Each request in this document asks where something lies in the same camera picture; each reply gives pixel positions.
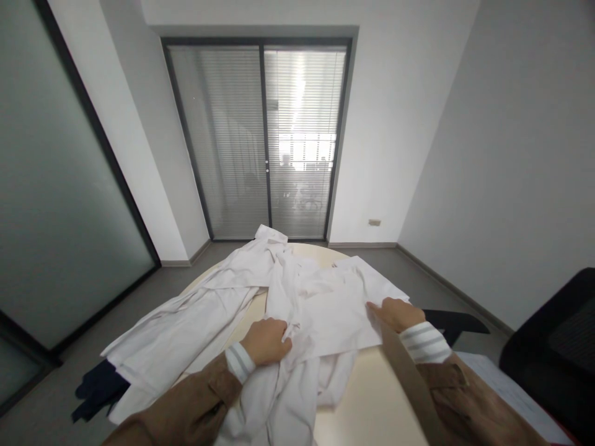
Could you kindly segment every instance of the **dark blue fabric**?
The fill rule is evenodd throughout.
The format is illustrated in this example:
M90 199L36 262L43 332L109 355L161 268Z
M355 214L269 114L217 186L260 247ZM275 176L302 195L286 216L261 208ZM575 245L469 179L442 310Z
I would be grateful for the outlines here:
M104 406L118 402L130 384L116 373L116 369L104 360L82 377L82 384L74 394L85 400L72 414L73 422L80 418L92 419Z

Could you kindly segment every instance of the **window blinds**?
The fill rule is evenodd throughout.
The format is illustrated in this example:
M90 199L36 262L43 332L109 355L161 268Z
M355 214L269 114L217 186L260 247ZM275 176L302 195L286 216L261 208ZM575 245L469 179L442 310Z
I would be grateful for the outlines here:
M273 227L324 237L345 47L265 46Z
M203 209L214 240L268 225L258 46L171 46Z
M167 49L211 237L324 239L347 47Z

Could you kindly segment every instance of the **shirt cuff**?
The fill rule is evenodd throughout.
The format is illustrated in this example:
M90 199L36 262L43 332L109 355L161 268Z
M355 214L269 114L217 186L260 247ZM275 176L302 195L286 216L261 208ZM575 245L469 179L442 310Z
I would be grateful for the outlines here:
M235 343L225 350L227 367L240 383L244 384L250 374L256 369L254 361L240 343Z
M452 354L446 339L430 322L422 322L399 334L416 364L442 364Z

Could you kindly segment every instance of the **hand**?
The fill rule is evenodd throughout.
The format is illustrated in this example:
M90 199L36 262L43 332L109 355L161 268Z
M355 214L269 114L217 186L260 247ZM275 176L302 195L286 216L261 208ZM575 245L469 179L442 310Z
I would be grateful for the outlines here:
M240 344L258 367L279 362L291 350L291 339L281 342L287 322L279 319L263 319L252 323Z
M382 307L372 302L366 304L368 308L384 323L397 333L405 331L414 325L425 322L426 315L423 310L404 302L401 299L387 297L382 301Z

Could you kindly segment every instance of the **black chair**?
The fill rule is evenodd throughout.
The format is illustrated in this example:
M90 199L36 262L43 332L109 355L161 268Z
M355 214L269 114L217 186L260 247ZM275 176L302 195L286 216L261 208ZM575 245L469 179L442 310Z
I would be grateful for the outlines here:
M442 310L424 310L426 321L439 330L450 347L459 339L463 331L490 334L490 330L475 316L466 313L448 312Z
M580 271L518 329L500 369L583 445L595 444L595 268Z

